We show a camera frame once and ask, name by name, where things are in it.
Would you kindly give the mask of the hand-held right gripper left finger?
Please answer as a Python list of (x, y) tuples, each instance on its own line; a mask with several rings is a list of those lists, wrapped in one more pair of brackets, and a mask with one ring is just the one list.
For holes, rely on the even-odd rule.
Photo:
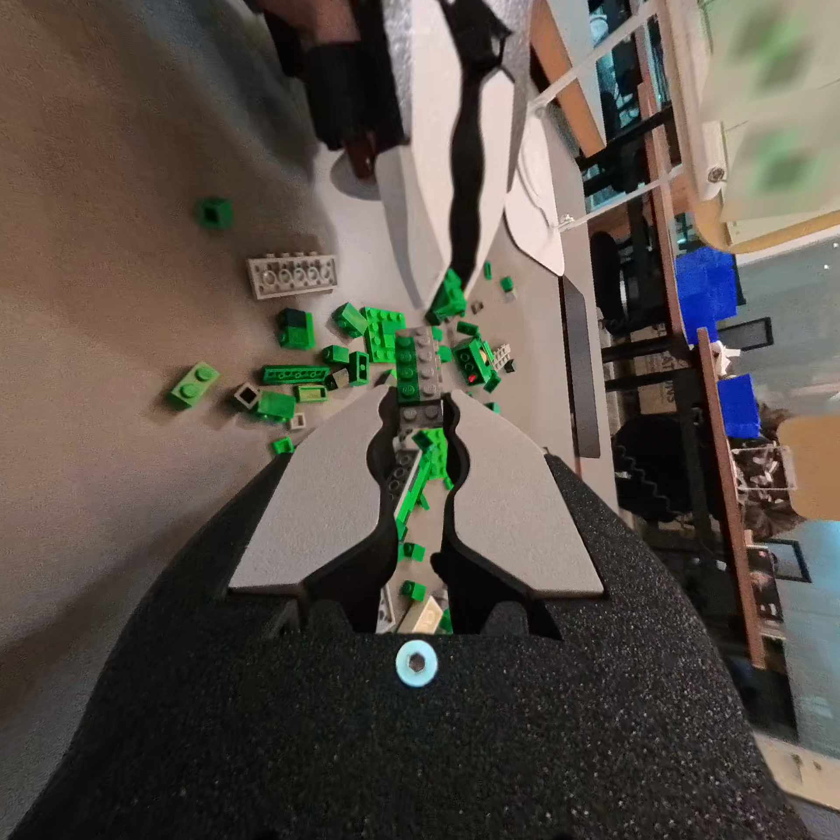
[(278, 595), (309, 612), (338, 603), (357, 632), (375, 632), (396, 567), (388, 478), (395, 466), (396, 390), (378, 385), (322, 422), (286, 459), (227, 585)]

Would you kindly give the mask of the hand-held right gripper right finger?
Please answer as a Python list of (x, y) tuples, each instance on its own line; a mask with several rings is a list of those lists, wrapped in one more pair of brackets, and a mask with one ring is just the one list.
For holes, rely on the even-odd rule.
[(552, 634), (548, 607), (602, 599), (605, 585), (543, 448), (465, 392), (444, 399), (454, 486), (433, 567), (457, 634), (519, 606), (524, 629)]

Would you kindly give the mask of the bright green small brick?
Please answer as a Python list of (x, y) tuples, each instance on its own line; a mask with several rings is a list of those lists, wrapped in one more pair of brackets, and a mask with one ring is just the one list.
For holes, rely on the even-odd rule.
[(463, 316), (466, 308), (462, 281), (457, 273), (449, 268), (435, 293), (431, 307), (426, 312), (426, 321), (438, 326), (446, 319)]

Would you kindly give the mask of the green and grey brick assembly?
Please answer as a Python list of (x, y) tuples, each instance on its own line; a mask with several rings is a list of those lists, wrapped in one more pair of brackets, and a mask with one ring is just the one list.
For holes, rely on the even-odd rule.
[(443, 425), (441, 336), (439, 329), (426, 326), (395, 331), (395, 388), (402, 433)]

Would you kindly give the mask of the grey desk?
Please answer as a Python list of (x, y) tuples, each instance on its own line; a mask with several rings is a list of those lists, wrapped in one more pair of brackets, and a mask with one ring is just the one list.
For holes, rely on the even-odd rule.
[(2, 2), (2, 837), (156, 577), (266, 487), (265, 430), (162, 395), (258, 363), (242, 255), (324, 226), (250, 36), (224, 2)]

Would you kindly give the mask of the person's left hand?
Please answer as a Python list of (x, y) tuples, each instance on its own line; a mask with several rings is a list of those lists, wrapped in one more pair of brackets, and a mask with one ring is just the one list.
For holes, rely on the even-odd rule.
[(265, 19), (285, 75), (301, 81), (317, 138), (373, 181), (377, 156), (406, 141), (383, 2), (249, 5)]

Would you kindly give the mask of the white book stand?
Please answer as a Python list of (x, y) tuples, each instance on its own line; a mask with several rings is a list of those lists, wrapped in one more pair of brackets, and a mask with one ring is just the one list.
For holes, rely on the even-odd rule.
[[(810, 216), (785, 227), (775, 225), (758, 237), (733, 244), (722, 221), (721, 189), (729, 172), (723, 131), (713, 122), (700, 122), (698, 90), (700, 76), (707, 70), (709, 48), (700, 45), (700, 10), (697, 2), (637, 2), (639, 9), (583, 58), (580, 64), (549, 84), (548, 90), (528, 101), (524, 145), (514, 161), (514, 175), (505, 205), (509, 232), (521, 251), (548, 268), (564, 268), (561, 235), (587, 225), (630, 200), (652, 193), (671, 211), (692, 213), (702, 241), (735, 255), (758, 259), (810, 246), (822, 239), (838, 237), (838, 210)], [(642, 33), (646, 23), (657, 19), (664, 39), (665, 76), (668, 81), (672, 120), (680, 153), (680, 164), (665, 163), (665, 141), (646, 142), (651, 183), (625, 197), (613, 199), (587, 216), (559, 214), (554, 197), (548, 142), (537, 121), (557, 93), (606, 57), (609, 49)]]

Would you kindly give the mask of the black office chair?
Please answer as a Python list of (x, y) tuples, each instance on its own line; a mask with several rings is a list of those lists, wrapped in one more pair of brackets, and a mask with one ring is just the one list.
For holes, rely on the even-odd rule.
[(598, 231), (590, 237), (591, 268), (595, 303), (602, 314), (605, 329), (612, 335), (627, 331), (622, 289), (620, 250), (614, 238)]

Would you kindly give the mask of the black flat pad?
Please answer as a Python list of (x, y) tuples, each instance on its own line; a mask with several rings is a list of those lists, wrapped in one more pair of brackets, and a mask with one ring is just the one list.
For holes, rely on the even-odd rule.
[(559, 289), (574, 452), (598, 459), (601, 441), (585, 298), (567, 276), (560, 278)]

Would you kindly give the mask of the small green brick build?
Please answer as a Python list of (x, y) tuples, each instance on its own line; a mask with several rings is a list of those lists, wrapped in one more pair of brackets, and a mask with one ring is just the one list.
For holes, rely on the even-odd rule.
[(481, 386), (485, 392), (492, 393), (501, 382), (493, 364), (491, 348), (479, 334), (458, 343), (453, 348), (453, 359), (470, 387)]

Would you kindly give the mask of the grey holed brick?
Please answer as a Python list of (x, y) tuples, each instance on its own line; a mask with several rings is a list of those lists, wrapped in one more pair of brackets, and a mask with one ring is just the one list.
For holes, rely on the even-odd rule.
[(249, 258), (245, 265), (258, 301), (332, 292), (339, 285), (333, 255), (267, 254)]

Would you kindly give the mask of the cardboard box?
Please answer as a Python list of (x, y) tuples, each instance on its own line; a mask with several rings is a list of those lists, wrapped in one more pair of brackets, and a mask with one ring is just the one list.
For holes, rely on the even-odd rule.
[[(668, 338), (666, 326), (658, 324), (631, 333), (633, 341)], [(669, 350), (637, 356), (632, 360), (636, 375), (651, 375), (690, 368), (690, 362), (682, 355), (674, 356)], [(637, 389), (639, 412), (641, 414), (674, 413), (676, 397), (672, 381), (643, 385)]]

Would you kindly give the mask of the pile of loose green bricks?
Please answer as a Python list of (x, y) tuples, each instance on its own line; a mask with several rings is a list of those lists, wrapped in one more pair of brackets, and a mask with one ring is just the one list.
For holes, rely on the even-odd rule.
[[(334, 321), (339, 328), (352, 339), (359, 338), (367, 329), (367, 321), (350, 303), (344, 304), (335, 312)], [(314, 348), (314, 331), (312, 314), (294, 308), (284, 308), (278, 316), (278, 342), (282, 347), (293, 350), (312, 350)], [(440, 361), (448, 361), (449, 348), (438, 350)], [(255, 386), (245, 384), (245, 390), (237, 392), (239, 400), (257, 419), (271, 422), (291, 422), (295, 418), (295, 401), (305, 402), (303, 393), (307, 389), (316, 392), (318, 399), (327, 397), (327, 391), (350, 384), (364, 385), (369, 381), (370, 357), (362, 351), (349, 352), (348, 348), (335, 344), (323, 350), (323, 364), (286, 364), (267, 366), (262, 370), (261, 383), (266, 385), (292, 384), (295, 386), (296, 396), (261, 391)], [(196, 404), (207, 388), (218, 378), (218, 371), (212, 365), (200, 363), (176, 384), (168, 395), (178, 407), (187, 408)], [(421, 428), (413, 432), (402, 433), (408, 435), (409, 442), (414, 442), (414, 448), (400, 448), (395, 452), (395, 472), (388, 479), (388, 503), (395, 511), (396, 538), (401, 542), (398, 550), (399, 558), (420, 561), (423, 558), (423, 546), (408, 548), (402, 546), (405, 537), (406, 524), (418, 500), (426, 505), (424, 489), (428, 480), (441, 478), (447, 488), (453, 487), (453, 481), (448, 473), (448, 440), (446, 432), (441, 427)], [(245, 518), (238, 514), (257, 513), (256, 509), (244, 507), (239, 502), (246, 503), (256, 496), (244, 496), (234, 499), (219, 517), (211, 521), (204, 531), (199, 532), (194, 542), (185, 549), (183, 557), (177, 563), (190, 566), (196, 574), (199, 564), (206, 562), (209, 570), (211, 565), (216, 572), (231, 571), (233, 569), (237, 546), (243, 549), (250, 531), (245, 528)]]

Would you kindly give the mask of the brown-edged background table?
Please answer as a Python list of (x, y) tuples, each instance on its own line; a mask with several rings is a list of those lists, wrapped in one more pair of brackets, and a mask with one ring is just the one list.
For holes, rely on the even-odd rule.
[[(770, 314), (773, 344), (759, 354), (771, 353), (772, 365), (761, 373), (785, 374), (784, 388), (773, 390), (795, 417), (780, 425), (780, 446), (787, 447), (786, 476), (794, 484), (785, 488), (791, 504), (810, 521), (838, 521), (838, 237), (809, 247), (758, 259), (745, 255), (738, 263), (747, 302), (763, 304)], [(749, 568), (750, 528), (743, 527), (737, 473), (722, 415), (708, 331), (699, 328), (692, 360), (703, 394), (710, 427), (714, 487), (721, 493), (721, 525), (732, 555), (731, 577), (740, 609), (751, 664), (765, 669), (765, 623), (753, 597)]]

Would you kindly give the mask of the blue bin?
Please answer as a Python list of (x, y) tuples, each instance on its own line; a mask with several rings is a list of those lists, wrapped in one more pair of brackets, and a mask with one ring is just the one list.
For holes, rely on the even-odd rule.
[(718, 322), (737, 314), (740, 292), (734, 255), (708, 245), (675, 261), (679, 309), (689, 345), (697, 344), (697, 331), (706, 329), (711, 342), (718, 340)]
[(720, 379), (717, 383), (725, 433), (730, 438), (760, 438), (760, 410), (751, 374)]

